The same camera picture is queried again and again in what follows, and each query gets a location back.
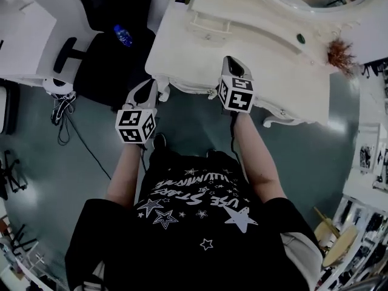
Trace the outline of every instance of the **white vanity table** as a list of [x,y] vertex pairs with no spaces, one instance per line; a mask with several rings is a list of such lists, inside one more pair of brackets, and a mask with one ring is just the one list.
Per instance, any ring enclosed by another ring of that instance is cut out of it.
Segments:
[[[254,105],[273,114],[264,126],[326,125],[329,78],[336,71],[326,65],[326,48],[340,32],[342,12],[334,12],[335,24],[326,12],[311,18],[312,8],[302,20],[298,8],[307,7],[292,0],[281,13],[264,0],[194,0],[189,6],[170,0],[145,66],[158,82],[160,100],[168,99],[169,84],[214,98],[222,60],[230,55],[252,72]],[[299,33],[305,44],[297,40]]]

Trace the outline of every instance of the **sleeve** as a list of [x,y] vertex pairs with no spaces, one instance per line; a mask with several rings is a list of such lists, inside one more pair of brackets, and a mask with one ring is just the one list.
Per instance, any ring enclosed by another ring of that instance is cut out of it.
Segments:
[[286,198],[267,201],[264,211],[270,219],[270,225],[280,233],[286,256],[302,274],[309,290],[314,290],[323,260],[314,233]]
[[128,223],[128,210],[104,199],[90,199],[78,218],[65,256],[66,275],[71,291],[87,281],[109,251],[117,245]]

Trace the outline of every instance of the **person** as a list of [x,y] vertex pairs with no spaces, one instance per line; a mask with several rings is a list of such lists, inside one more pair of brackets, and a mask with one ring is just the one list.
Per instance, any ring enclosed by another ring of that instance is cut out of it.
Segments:
[[70,290],[314,290],[313,232],[250,115],[237,116],[234,132],[248,182],[226,153],[181,156],[157,134],[136,205],[141,152],[126,144],[106,198],[88,200],[79,217],[65,256]]

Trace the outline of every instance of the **white desk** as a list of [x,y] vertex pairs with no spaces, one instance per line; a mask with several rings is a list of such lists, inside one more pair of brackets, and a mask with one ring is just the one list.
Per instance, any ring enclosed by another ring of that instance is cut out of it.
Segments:
[[274,116],[264,121],[296,125],[329,119],[329,72],[302,64],[295,52],[264,32],[232,24],[232,36],[217,45],[187,30],[193,12],[170,0],[156,35],[145,70],[158,82],[161,101],[169,97],[169,84],[186,93],[216,96],[222,60],[230,55],[241,60],[255,80],[255,105]]

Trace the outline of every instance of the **black shoe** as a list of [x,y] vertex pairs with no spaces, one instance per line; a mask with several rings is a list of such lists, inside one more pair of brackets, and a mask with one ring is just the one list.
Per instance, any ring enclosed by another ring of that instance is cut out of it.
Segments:
[[162,133],[157,133],[152,140],[152,146],[154,149],[164,149],[167,147],[167,141]]
[[217,152],[215,149],[209,149],[206,152],[206,157],[209,158],[213,153]]

